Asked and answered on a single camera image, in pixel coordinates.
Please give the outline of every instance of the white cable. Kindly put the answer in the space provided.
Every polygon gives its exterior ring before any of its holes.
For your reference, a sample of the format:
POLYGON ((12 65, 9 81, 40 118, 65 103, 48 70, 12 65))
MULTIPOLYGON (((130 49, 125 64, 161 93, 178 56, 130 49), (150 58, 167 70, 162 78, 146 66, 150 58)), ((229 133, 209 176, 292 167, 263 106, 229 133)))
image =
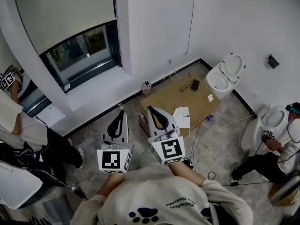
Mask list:
POLYGON ((207 137, 201 139, 201 140, 198 142, 198 144, 196 145, 196 148, 195 148, 194 153, 193 153, 193 162, 194 162, 194 166, 195 166, 195 172, 197 172, 197 168, 196 168, 196 164, 195 164, 195 152, 196 152, 196 150, 198 150, 199 156, 200 156, 200 151, 199 151, 199 148, 198 148, 200 142, 202 142, 203 140, 209 138, 210 135, 212 135, 212 134, 218 132, 218 131, 221 130, 222 128, 225 128, 225 127, 227 127, 228 125, 230 125, 230 124, 232 124, 232 123, 235 123, 235 122, 242 121, 242 120, 245 120, 245 119, 247 119, 247 118, 250 118, 250 117, 252 117, 252 116, 254 116, 254 115, 256 115, 256 114, 253 114, 253 115, 251 115, 251 116, 245 117, 245 118, 243 118, 243 119, 236 120, 236 121, 234 121, 234 122, 230 122, 230 123, 228 123, 228 124, 226 124, 226 125, 220 127, 218 130, 216 130, 216 131, 210 133, 207 137))

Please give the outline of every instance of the paw print logo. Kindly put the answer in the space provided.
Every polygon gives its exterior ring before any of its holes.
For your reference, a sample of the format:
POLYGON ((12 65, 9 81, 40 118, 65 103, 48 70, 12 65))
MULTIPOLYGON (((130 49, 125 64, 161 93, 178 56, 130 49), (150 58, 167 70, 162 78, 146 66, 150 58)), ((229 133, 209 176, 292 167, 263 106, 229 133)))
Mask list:
POLYGON ((133 218, 132 221, 133 221, 134 223, 138 223, 138 222, 142 219, 142 223, 143 223, 143 224, 147 224, 147 223, 149 223, 150 221, 152 221, 152 222, 157 222, 158 219, 159 219, 158 216, 156 216, 157 213, 158 213, 158 210, 157 210, 157 209, 138 208, 137 211, 140 213, 140 215, 141 215, 142 218, 137 217, 137 215, 136 215, 135 212, 130 212, 130 213, 129 213, 129 216, 130 216, 131 218, 133 218))

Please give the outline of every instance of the black pants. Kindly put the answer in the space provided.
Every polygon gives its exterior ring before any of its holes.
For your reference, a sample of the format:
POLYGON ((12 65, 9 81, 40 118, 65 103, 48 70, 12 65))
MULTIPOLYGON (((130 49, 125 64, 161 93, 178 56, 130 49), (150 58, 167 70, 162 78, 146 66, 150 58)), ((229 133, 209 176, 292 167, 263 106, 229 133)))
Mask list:
POLYGON ((43 161, 60 177, 64 177, 63 162, 75 167, 80 167, 83 163, 79 151, 73 148, 66 138, 51 129, 48 129, 48 143, 47 149, 41 153, 43 161))
POLYGON ((241 180, 245 174, 252 170, 256 170, 272 183, 285 183, 287 181, 287 177, 278 167, 278 158, 279 156, 276 156, 271 152, 268 152, 265 155, 248 157, 242 165, 233 171, 232 178, 235 180, 241 180))

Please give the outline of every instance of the baseboard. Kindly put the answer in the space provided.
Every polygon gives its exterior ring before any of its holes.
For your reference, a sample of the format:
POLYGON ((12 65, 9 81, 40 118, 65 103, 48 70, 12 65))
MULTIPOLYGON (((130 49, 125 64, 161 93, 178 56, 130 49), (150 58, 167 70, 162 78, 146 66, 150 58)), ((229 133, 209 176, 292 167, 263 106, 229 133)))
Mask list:
MULTIPOLYGON (((190 63, 190 64, 188 64, 188 65, 182 67, 181 69, 178 69, 178 70, 176 71, 176 73, 179 73, 179 72, 181 72, 181 71, 183 71, 183 70, 189 68, 190 66, 192 66, 192 65, 194 65, 195 63, 198 63, 198 62, 200 62, 199 59, 197 59, 197 60, 193 61, 192 63, 190 63)), ((174 73, 172 73, 172 74, 170 74, 170 75, 168 75, 168 76, 166 76, 166 77, 164 77, 164 78, 158 80, 157 82, 155 82, 155 83, 152 84, 152 87, 155 87, 155 86, 159 85, 160 83, 162 83, 163 81, 165 81, 165 80, 167 80, 167 79, 169 79, 169 78, 175 76, 176 73, 174 72, 174 73)), ((89 124, 93 123, 94 121, 96 121, 96 120, 98 120, 99 118, 103 117, 104 115, 108 114, 108 113, 111 112, 112 110, 116 109, 117 107, 121 106, 122 104, 124 104, 124 103, 130 101, 131 99, 133 99, 133 98, 135 98, 135 97, 137 97, 137 96, 139 96, 139 95, 141 95, 141 94, 142 94, 142 90, 138 91, 138 92, 137 92, 136 94, 134 94, 134 95, 129 96, 128 98, 126 98, 126 99, 124 99, 123 101, 121 101, 120 103, 118 103, 118 104, 112 106, 111 108, 105 110, 104 112, 100 113, 99 115, 97 115, 96 117, 92 118, 91 120, 89 120, 89 121, 83 123, 82 125, 80 125, 80 126, 77 127, 76 129, 74 129, 72 132, 70 132, 70 133, 68 133, 67 135, 65 135, 64 137, 68 138, 68 137, 72 136, 73 134, 77 133, 78 131, 80 131, 81 129, 85 128, 85 127, 88 126, 89 124)))
MULTIPOLYGON (((199 62, 204 65, 209 71, 212 70, 212 66, 209 65, 206 61, 204 61, 202 58, 199 59, 199 62)), ((253 111, 253 109, 248 105, 248 103, 242 98, 242 96, 234 89, 232 93, 237 97, 237 99, 244 105, 244 107, 249 111, 251 115, 256 119, 257 115, 253 111)))

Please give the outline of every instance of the marble floor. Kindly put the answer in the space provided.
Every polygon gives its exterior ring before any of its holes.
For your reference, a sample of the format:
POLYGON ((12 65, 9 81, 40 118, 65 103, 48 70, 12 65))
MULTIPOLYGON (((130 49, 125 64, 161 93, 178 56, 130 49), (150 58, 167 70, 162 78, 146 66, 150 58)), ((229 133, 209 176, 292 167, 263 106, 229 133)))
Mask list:
MULTIPOLYGON (((152 90, 155 92, 173 81, 187 76, 189 73, 203 79, 208 73, 208 69, 202 64, 196 63, 155 86, 152 90)), ((96 149, 99 148, 99 141, 97 137, 102 125, 109 118, 118 114, 121 109, 127 112, 130 142, 134 145, 130 169, 136 168, 139 155, 149 148, 147 143, 148 138, 138 124, 138 104, 142 98, 142 96, 138 96, 125 104, 120 104, 118 108, 89 124, 71 137, 74 146, 83 147, 85 165, 80 171, 74 169, 72 166, 66 166, 68 174, 67 184, 69 186, 79 186, 88 198, 98 192, 106 179, 106 175, 98 169, 96 149)), ((212 120, 205 120, 201 124, 197 137, 197 129, 195 129, 185 138, 186 154, 187 157, 190 157, 193 152, 191 150, 193 141, 195 140, 195 144, 199 144, 199 149, 195 152, 194 161, 192 156, 192 162, 195 164, 197 172, 207 177, 209 171, 214 171, 216 174, 215 180, 222 185, 227 185, 230 183, 229 174, 231 165, 234 162, 241 162, 243 160, 244 151, 240 148, 240 141, 247 124, 252 118, 248 117, 250 113, 233 94, 223 99, 218 109, 212 115, 214 116, 212 120)), ((245 175, 242 180, 243 183, 260 181, 262 179, 255 171, 245 175)), ((265 183, 227 188, 249 204, 253 210, 255 225, 278 225, 283 217, 283 209, 271 206, 267 198, 270 187, 270 183, 265 183)), ((16 211, 8 210, 8 212, 14 220, 21 221, 26 221, 28 217, 33 215, 42 217, 44 214, 45 216, 41 202, 48 201, 61 194, 67 194, 70 206, 75 211, 80 203, 80 199, 72 194, 71 191, 68 191, 68 189, 56 188, 47 197, 32 206, 16 211)))

